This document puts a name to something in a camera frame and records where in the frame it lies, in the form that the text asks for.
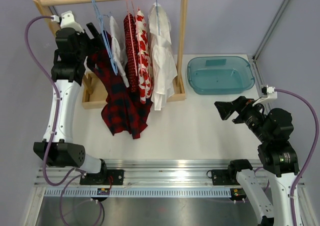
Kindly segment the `blue wire hanger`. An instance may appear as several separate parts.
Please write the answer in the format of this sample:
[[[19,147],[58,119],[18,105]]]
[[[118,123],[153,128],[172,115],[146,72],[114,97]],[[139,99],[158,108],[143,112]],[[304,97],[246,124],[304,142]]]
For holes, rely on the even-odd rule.
[[[98,4],[97,4],[96,0],[91,0],[91,3],[92,3],[92,6],[93,6],[93,9],[94,9],[94,12],[95,12],[99,27],[100,27],[102,40],[103,40],[104,46],[106,48],[108,57],[110,59],[110,63],[111,63],[111,67],[112,67],[113,73],[115,75],[118,75],[118,68],[116,66],[116,63],[115,63],[115,60],[114,60],[114,57],[113,57],[113,54],[112,54],[111,44],[109,42],[108,34],[107,34],[107,31],[106,31],[106,28],[105,28],[105,24],[104,24],[104,17],[106,15],[105,14],[101,14],[101,12],[100,12],[100,10],[98,8]]]
[[[157,31],[158,31],[158,36],[160,36],[160,17],[159,17],[159,4],[158,0],[155,0],[155,10],[156,10],[156,21],[157,21]]]
[[[114,57],[113,57],[113,53],[112,53],[112,49],[111,49],[111,42],[109,40],[108,32],[107,32],[105,24],[104,24],[104,17],[105,16],[106,16],[105,14],[98,13],[97,19],[98,19],[98,22],[99,22],[99,27],[100,27],[100,31],[101,31],[102,40],[103,40],[104,46],[106,48],[108,57],[110,59],[110,63],[111,63],[111,67],[112,67],[113,73],[115,75],[118,75],[118,68],[116,66],[116,63],[115,63],[115,60],[114,60]]]

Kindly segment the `small white skirt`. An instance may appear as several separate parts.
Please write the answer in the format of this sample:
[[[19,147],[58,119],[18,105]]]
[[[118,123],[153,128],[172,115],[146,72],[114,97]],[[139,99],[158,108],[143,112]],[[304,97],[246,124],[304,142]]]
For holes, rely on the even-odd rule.
[[[111,36],[112,56],[113,56],[115,65],[118,69],[119,75],[122,77],[125,87],[128,88],[130,84],[125,72],[125,68],[128,62],[126,45],[125,45],[125,37],[113,16],[110,17],[109,27],[110,27],[110,36]]]

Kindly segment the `red white polka dot skirt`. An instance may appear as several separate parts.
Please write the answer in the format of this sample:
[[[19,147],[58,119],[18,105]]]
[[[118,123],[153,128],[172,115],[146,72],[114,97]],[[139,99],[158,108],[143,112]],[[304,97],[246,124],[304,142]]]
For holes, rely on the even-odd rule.
[[[133,15],[130,13],[130,20],[132,26],[132,36],[133,36],[133,44],[134,44],[134,51],[135,51],[135,59],[138,63],[138,46],[137,41],[135,39],[135,32],[136,26]],[[138,77],[136,76],[135,72],[135,65],[133,59],[133,51],[131,46],[131,39],[130,39],[130,32],[129,32],[129,21],[128,15],[123,20],[123,27],[124,27],[124,36],[125,36],[125,48],[126,48],[126,56],[127,56],[127,64],[125,66],[125,73],[129,82],[129,90],[132,93],[138,91]]]

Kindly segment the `pink wire hanger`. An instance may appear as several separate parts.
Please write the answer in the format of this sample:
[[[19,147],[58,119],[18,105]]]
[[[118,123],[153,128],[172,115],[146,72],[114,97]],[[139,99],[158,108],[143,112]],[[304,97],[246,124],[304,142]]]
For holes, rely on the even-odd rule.
[[[140,47],[139,34],[138,34],[139,33],[139,28],[138,28],[137,12],[135,10],[134,1],[130,0],[130,2],[131,2],[131,6],[132,6],[133,18],[134,18],[134,23],[135,23],[135,38],[136,38],[136,43],[137,43],[137,46],[138,46],[137,55],[138,55],[139,62],[141,64],[142,60],[141,60],[141,55],[139,54],[140,50],[141,50],[141,47]],[[136,75],[138,75],[138,72],[139,72],[139,62],[136,63]]]
[[[125,3],[126,3],[127,18],[128,18],[128,23],[129,23],[129,34],[130,34],[130,41],[131,41],[131,49],[132,49],[132,57],[133,57],[133,62],[134,62],[135,75],[138,76],[138,66],[137,66],[137,61],[136,61],[136,56],[135,56],[135,48],[134,48],[134,41],[133,41],[133,34],[132,34],[132,24],[131,24],[130,12],[129,12],[128,0],[125,0]]]

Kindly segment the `white ruffled blouse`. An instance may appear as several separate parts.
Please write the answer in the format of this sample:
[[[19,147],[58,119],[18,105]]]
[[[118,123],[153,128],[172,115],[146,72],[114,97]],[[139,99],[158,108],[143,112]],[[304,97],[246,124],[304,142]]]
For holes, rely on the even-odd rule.
[[[153,91],[151,101],[154,110],[166,106],[168,98],[175,94],[173,80],[178,75],[171,42],[171,22],[166,11],[158,4],[160,35],[158,35],[156,3],[148,14],[150,32],[150,54],[153,70]]]

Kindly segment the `white red floral skirt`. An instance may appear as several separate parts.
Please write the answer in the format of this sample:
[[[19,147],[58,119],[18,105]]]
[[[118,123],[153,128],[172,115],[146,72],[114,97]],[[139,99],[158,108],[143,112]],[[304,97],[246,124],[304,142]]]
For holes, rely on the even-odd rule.
[[[137,9],[137,22],[138,22],[138,37],[140,44],[140,60],[138,59],[138,88],[139,98],[142,104],[146,104],[147,99],[150,99],[153,91],[153,78],[151,74],[151,59],[150,47],[148,40],[147,23],[145,15],[138,8]]]

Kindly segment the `red black plaid skirt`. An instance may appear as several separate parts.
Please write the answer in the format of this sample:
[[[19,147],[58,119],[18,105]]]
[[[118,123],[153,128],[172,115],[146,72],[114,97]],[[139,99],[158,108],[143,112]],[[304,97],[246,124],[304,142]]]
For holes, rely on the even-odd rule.
[[[112,135],[127,131],[133,139],[139,139],[148,124],[152,102],[140,102],[139,93],[125,87],[120,75],[113,72],[106,49],[90,54],[86,66],[100,79],[107,91],[106,105],[101,117]]]

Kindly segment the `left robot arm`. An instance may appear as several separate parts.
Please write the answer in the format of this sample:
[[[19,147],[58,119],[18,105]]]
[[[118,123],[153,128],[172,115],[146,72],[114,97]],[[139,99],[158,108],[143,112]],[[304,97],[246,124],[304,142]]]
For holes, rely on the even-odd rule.
[[[85,75],[85,60],[103,47],[102,35],[93,23],[86,26],[93,38],[72,27],[55,33],[57,49],[48,75],[53,91],[50,116],[42,141],[33,145],[33,151],[43,161],[43,177],[51,186],[62,183],[50,181],[47,167],[69,167],[98,185],[106,183],[109,177],[103,159],[88,155],[83,145],[73,142],[75,105]]]

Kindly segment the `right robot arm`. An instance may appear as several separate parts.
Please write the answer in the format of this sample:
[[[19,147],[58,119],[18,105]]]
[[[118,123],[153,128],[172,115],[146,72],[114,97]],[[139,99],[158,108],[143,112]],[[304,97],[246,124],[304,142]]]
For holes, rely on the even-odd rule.
[[[298,157],[289,142],[294,130],[292,115],[282,109],[273,108],[264,114],[264,107],[254,99],[240,96],[231,102],[214,103],[223,121],[233,113],[238,116],[234,124],[245,124],[260,141],[258,157],[271,188],[272,200],[258,185],[256,174],[247,159],[230,161],[227,179],[240,184],[246,194],[259,226],[297,226],[299,219],[293,219],[300,212],[295,202],[297,193],[293,186],[299,173]]]

